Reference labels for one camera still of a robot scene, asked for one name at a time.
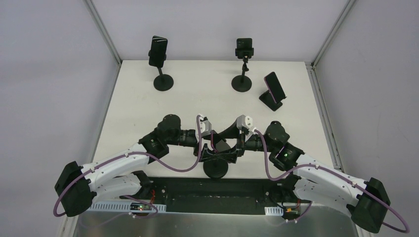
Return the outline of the black round-base phone stand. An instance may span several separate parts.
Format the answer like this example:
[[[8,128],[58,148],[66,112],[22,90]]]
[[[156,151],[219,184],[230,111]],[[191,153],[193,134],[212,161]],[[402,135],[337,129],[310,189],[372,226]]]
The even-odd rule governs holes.
[[[221,179],[228,172],[228,162],[223,159],[215,159],[203,162],[204,173],[211,179]]]

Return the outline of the purple phone with black screen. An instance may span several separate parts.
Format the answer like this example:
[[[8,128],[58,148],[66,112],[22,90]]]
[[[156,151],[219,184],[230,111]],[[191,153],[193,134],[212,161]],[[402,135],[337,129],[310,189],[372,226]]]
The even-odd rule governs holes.
[[[218,144],[217,144],[218,152],[222,152],[222,151],[225,151],[225,150],[230,149],[230,146],[228,145],[228,143],[226,142],[226,140],[225,140],[225,139],[223,139],[223,138],[221,138],[221,137],[218,135],[218,133],[216,133],[216,134],[217,134],[217,137],[218,137],[218,139],[219,139],[219,142],[218,142]]]

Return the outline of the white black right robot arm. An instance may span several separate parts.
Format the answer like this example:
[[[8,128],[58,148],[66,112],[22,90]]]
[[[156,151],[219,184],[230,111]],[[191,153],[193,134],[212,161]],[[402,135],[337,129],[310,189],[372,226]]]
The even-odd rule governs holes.
[[[281,181],[281,198],[316,202],[351,218],[360,228],[377,234],[390,206],[383,183],[375,178],[366,181],[325,166],[288,142],[290,136],[279,121],[272,121],[264,133],[252,119],[241,116],[229,128],[210,134],[214,148],[225,139],[236,139],[239,151],[264,153],[269,180]]]

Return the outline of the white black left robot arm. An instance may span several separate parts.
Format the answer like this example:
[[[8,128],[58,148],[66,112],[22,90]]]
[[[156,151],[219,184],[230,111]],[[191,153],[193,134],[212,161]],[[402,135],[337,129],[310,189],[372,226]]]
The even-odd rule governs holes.
[[[180,117],[169,114],[152,132],[113,157],[83,165],[76,161],[68,163],[54,186],[58,199],[53,215],[74,217],[98,201],[119,196],[146,199],[151,192],[151,182],[142,168],[153,162],[179,173],[193,170],[202,158],[203,137],[211,132],[211,123],[206,116],[198,114],[195,126],[192,130],[181,130]],[[163,162],[161,159],[169,153],[169,144],[197,148],[196,161],[186,169]]]

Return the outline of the black folding phone stand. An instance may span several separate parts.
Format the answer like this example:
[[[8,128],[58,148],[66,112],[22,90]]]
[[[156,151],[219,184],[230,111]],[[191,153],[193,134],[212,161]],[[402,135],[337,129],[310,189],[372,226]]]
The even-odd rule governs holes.
[[[273,96],[271,95],[270,91],[267,90],[259,96],[259,100],[265,104],[270,110],[277,111],[282,105],[282,100],[286,99],[286,95],[280,97],[278,102],[274,101]]]

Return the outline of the purple phone on folding stand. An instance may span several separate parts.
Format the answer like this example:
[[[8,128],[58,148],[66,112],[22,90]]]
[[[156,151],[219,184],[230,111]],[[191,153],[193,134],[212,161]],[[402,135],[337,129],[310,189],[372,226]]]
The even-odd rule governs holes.
[[[285,92],[275,72],[266,75],[264,81],[275,103],[279,103],[286,98]]]

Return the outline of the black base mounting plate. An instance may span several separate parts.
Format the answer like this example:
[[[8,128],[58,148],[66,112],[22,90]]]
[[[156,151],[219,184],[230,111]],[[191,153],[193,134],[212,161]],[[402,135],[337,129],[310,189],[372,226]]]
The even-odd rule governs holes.
[[[163,204],[167,212],[262,215],[265,207],[288,203],[297,197],[281,181],[152,177],[147,192],[133,198]]]

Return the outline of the right controller board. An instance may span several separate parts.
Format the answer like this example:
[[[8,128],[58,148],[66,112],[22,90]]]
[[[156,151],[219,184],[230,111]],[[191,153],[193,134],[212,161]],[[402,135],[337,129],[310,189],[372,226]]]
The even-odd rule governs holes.
[[[264,207],[265,215],[267,216],[300,216],[301,211],[298,208],[281,208],[279,206]]]

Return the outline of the controller board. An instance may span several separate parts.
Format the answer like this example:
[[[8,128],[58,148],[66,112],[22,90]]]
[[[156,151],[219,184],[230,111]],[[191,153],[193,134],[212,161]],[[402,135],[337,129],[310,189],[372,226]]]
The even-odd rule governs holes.
[[[264,207],[265,215],[267,216],[300,216],[301,211],[298,208],[281,208],[279,206]]]
[[[156,210],[148,205],[139,202],[129,201],[100,201],[93,204],[88,211],[102,212],[132,212],[132,213],[152,213]]]

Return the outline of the left controller board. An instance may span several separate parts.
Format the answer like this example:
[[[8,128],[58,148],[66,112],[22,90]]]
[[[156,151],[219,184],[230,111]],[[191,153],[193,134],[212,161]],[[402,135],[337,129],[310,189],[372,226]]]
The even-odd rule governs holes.
[[[132,213],[152,213],[156,210],[148,205],[139,202],[129,201],[100,201],[93,204],[88,211],[102,212],[132,212]]]

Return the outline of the front aluminium frame rail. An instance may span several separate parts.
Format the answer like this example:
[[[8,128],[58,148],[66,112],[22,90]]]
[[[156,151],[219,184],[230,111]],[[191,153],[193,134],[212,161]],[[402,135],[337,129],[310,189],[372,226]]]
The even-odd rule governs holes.
[[[304,216],[297,222],[283,216],[205,214],[167,212],[147,213],[87,211],[70,218],[64,237],[368,237],[369,232],[351,219],[320,204],[301,205]]]

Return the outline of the aluminium table edge rail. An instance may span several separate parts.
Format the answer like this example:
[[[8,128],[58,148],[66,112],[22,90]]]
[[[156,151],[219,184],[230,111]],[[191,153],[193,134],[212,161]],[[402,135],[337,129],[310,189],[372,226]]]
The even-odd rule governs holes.
[[[99,121],[99,125],[98,128],[96,130],[96,140],[94,143],[94,147],[92,148],[91,154],[90,154],[90,159],[89,162],[92,162],[94,160],[96,151],[97,151],[97,147],[98,147],[98,143],[100,140],[100,136],[103,130],[103,125],[104,122],[106,120],[106,116],[107,116],[107,112],[109,110],[109,106],[112,100],[112,96],[115,90],[115,86],[116,86],[116,82],[119,76],[119,72],[121,70],[121,66],[122,66],[122,59],[120,57],[120,54],[117,51],[117,48],[108,32],[108,30],[106,29],[106,26],[102,20],[102,17],[100,16],[100,13],[94,3],[93,0],[84,0],[83,1],[87,10],[89,11],[93,22],[95,23],[96,28],[98,29],[100,35],[103,38],[104,43],[107,46],[108,52],[111,54],[112,56],[112,76],[111,76],[111,85],[109,87],[109,89],[106,89],[105,92],[105,104],[104,104],[104,110],[101,112],[100,114],[100,118],[101,120]]]

